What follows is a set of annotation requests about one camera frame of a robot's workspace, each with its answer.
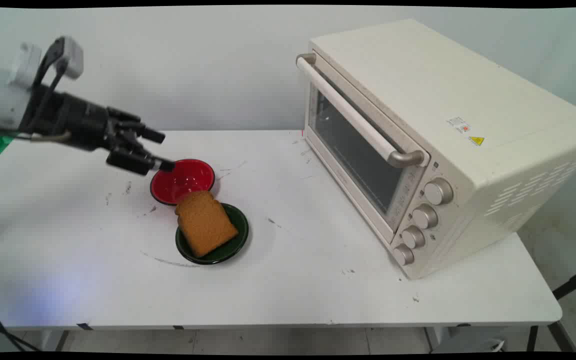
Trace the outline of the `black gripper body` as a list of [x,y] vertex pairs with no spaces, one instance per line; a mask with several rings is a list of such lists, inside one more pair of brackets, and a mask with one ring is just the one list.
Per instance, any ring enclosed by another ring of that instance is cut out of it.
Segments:
[[85,151],[110,150],[106,138],[110,121],[107,107],[39,85],[30,94],[20,131],[41,136],[69,133],[70,137],[62,142],[63,145]]

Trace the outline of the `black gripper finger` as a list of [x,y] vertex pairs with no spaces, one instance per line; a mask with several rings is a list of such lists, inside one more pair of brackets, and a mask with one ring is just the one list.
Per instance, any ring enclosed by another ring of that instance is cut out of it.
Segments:
[[147,175],[150,171],[171,173],[176,167],[176,162],[159,157],[146,150],[137,140],[137,135],[135,134],[111,136],[107,140],[106,148],[109,151],[106,157],[108,166],[142,176]]
[[107,107],[107,112],[110,118],[109,129],[113,135],[127,135],[132,132],[136,138],[142,137],[157,144],[162,144],[166,137],[163,132],[146,126],[135,114],[110,106]]

